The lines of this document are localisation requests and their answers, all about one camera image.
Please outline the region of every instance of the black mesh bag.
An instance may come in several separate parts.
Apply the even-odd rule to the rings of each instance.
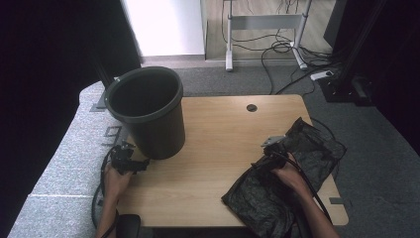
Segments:
[[[343,144],[302,118],[277,144],[293,154],[316,191],[346,153]],[[263,156],[245,171],[222,200],[259,237],[284,237],[294,221],[295,197],[269,170],[262,173],[256,169],[266,160],[267,156]]]

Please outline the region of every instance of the person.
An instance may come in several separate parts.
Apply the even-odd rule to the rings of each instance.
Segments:
[[[296,162],[291,154],[288,154],[288,157],[291,161]],[[323,211],[315,203],[314,199],[312,198],[311,190],[309,189],[305,180],[299,174],[298,170],[293,165],[286,163],[283,168],[274,169],[271,172],[277,175],[284,184],[296,192],[314,238],[340,237],[333,224],[331,224],[331,222],[324,215]],[[101,219],[96,231],[96,237],[102,237],[102,235],[113,224],[118,199],[126,190],[131,175],[132,173],[125,173],[124,175],[120,175],[109,164],[106,166],[104,181],[106,192]],[[115,229],[108,237],[116,237]]]
[[[106,165],[104,173],[105,195],[101,218],[96,229],[96,238],[102,237],[114,223],[118,200],[127,189],[133,174],[133,172],[125,172],[120,175],[110,164]],[[116,229],[114,228],[107,237],[117,237]]]

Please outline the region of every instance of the forearm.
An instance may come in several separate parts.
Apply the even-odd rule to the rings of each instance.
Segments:
[[[96,230],[96,238],[102,237],[105,232],[112,226],[115,221],[115,214],[117,211],[118,199],[116,198],[105,198],[104,206],[102,208],[101,219]],[[116,237],[116,230],[114,229],[108,236],[110,238]]]
[[[311,228],[314,238],[340,237],[333,224],[327,219],[324,212],[318,207],[309,189],[301,189],[297,192],[299,202],[303,208],[306,219]]]

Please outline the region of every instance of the black trash can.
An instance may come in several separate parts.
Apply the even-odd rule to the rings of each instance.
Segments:
[[[105,104],[143,155],[162,160],[178,153],[185,142],[182,95],[182,82],[175,71],[150,66],[116,79],[105,93]]]

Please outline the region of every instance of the wooden tabletop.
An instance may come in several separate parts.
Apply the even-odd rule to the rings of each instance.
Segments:
[[[263,155],[269,136],[282,136],[302,117],[311,124],[299,95],[184,97],[185,145],[172,158],[151,161],[132,176],[121,197],[121,214],[135,213],[146,227],[244,226],[222,202],[251,163]],[[257,111],[250,112],[253,104]],[[136,150],[133,160],[144,157]],[[318,192],[335,225],[349,221],[331,176]]]

